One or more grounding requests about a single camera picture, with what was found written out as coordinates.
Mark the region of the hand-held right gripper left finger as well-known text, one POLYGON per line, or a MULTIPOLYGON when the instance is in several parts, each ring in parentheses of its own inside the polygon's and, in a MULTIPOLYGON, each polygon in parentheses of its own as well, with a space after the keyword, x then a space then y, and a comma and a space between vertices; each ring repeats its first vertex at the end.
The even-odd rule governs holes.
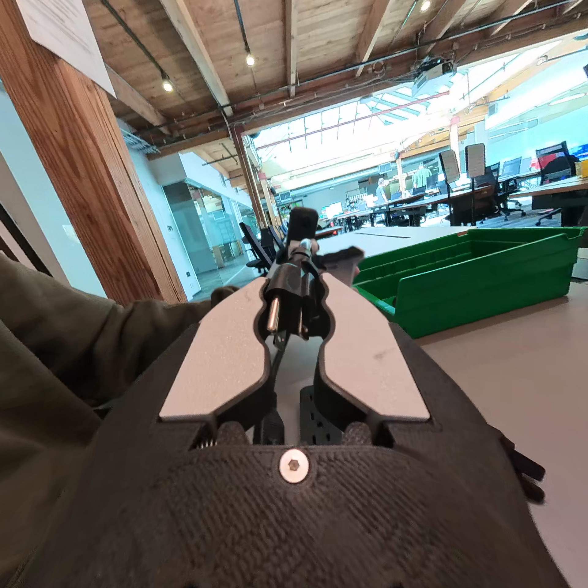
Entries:
POLYGON ((248 430, 271 411, 270 353, 260 327, 268 283, 255 279, 201 320, 160 408, 162 422, 201 422, 213 432, 238 422, 248 430))

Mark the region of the upright desk screen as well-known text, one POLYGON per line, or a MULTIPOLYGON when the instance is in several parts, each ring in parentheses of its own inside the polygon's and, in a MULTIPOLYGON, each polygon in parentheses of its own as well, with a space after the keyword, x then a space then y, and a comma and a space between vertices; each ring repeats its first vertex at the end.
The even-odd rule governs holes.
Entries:
POLYGON ((486 150, 484 143, 473 143, 465 147, 466 174, 472 180, 486 173, 486 150))
POLYGON ((458 156, 452 149, 447 149, 439 153, 440 166, 447 184, 455 183, 460 179, 460 167, 458 156))

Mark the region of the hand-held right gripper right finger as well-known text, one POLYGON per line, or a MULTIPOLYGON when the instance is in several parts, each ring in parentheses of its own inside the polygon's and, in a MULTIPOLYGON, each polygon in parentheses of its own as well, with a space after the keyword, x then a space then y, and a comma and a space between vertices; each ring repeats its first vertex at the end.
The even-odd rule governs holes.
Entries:
POLYGON ((370 430, 389 422, 427 422, 429 410, 386 317, 331 274, 320 282, 328 333, 315 372, 319 413, 340 430, 353 422, 370 430))

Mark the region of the person's left forearm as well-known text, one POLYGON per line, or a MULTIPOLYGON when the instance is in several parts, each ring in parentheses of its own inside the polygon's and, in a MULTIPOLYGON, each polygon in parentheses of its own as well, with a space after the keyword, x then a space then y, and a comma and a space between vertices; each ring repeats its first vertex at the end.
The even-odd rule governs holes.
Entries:
POLYGON ((190 326, 238 290, 123 306, 1 254, 1 587, 19 587, 64 489, 121 397, 190 326))

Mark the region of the black and red office chair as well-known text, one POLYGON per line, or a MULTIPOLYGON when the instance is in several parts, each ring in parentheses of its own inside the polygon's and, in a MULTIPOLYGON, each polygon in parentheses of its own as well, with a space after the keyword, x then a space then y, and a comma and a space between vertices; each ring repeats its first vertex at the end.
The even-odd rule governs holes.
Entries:
POLYGON ((535 156, 539 164, 541 186, 576 175, 577 158, 570 155, 567 141, 537 149, 535 156))

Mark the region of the black three-prong power plug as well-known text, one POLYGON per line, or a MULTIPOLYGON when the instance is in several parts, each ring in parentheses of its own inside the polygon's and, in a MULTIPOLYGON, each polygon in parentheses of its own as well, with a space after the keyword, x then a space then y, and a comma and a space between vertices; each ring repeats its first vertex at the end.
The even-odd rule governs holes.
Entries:
POLYGON ((316 307, 315 277, 309 261, 290 261, 276 268, 264 292, 270 334, 283 332, 308 340, 316 307))

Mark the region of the glass partition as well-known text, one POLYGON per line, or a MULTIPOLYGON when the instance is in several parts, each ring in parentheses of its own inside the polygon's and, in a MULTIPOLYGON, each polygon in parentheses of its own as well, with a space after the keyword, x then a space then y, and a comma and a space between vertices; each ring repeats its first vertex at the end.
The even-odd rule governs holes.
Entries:
POLYGON ((195 276, 227 282, 254 259, 241 223, 259 226, 247 198, 219 195, 189 180, 163 187, 195 276))

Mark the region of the wooden post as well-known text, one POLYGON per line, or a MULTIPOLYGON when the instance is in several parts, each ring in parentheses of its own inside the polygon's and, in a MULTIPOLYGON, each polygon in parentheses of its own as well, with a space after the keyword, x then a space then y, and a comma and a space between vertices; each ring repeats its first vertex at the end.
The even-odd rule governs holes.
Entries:
POLYGON ((34 42, 1 1, 1 80, 108 298, 187 296, 107 92, 34 42))

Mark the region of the long office desk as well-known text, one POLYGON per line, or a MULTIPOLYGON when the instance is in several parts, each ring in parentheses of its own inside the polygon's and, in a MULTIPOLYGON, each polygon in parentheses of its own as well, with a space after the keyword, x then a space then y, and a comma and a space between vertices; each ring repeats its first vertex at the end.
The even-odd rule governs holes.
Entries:
POLYGON ((430 212, 438 212, 441 206, 447 207, 443 217, 448 218, 451 226, 458 226, 466 222, 475 224, 475 202, 481 198, 481 189, 458 190, 448 194, 431 197, 419 197, 412 201, 401 202, 390 207, 389 213, 393 217, 407 217, 409 226, 421 226, 421 220, 430 212))

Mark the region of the black power strip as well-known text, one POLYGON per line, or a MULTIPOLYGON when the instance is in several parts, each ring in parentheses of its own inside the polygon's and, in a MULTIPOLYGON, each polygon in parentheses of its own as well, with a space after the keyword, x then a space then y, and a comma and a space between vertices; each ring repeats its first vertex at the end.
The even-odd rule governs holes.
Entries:
POLYGON ((342 432, 318 411, 312 385, 303 387, 299 393, 299 436, 302 445, 340 445, 342 442, 342 432))

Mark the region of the white paper sheet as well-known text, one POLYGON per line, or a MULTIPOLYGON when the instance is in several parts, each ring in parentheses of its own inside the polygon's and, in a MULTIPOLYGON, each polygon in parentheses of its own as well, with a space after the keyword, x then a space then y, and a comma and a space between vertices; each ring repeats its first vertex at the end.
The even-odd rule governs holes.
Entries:
POLYGON ((34 42, 116 98, 83 1, 17 1, 34 42))

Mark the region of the ceiling projector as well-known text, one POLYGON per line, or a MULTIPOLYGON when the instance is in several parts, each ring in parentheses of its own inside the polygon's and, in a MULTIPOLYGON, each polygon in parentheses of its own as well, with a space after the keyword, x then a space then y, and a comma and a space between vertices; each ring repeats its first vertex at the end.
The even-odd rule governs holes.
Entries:
POLYGON ((457 67, 452 59, 438 57, 423 61, 415 73, 411 96, 422 98, 448 91, 456 71, 457 67))

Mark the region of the black smooth cord socket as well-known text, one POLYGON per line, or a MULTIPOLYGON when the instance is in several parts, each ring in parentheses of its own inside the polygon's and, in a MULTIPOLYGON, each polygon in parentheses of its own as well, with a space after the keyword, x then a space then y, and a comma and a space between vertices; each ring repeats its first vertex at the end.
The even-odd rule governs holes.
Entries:
POLYGON ((315 239, 318 219, 319 215, 315 209, 293 207, 290 211, 286 246, 290 247, 293 242, 300 243, 305 239, 315 239))

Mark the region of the green plastic bin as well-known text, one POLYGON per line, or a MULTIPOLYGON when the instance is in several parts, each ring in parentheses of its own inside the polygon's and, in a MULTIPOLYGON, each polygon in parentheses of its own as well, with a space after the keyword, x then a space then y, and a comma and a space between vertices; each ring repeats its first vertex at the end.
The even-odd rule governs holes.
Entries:
POLYGON ((567 295, 586 227, 471 229, 365 259, 354 286, 418 339, 567 295))

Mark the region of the wooden office desk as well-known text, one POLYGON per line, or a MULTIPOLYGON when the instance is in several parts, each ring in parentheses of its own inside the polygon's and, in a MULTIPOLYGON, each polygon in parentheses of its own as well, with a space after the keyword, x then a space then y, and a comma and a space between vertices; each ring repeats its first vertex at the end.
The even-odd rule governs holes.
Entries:
POLYGON ((544 210, 535 226, 552 220, 560 214, 561 226, 587 227, 587 178, 571 177, 540 185, 533 189, 518 190, 511 199, 530 197, 533 210, 544 210))

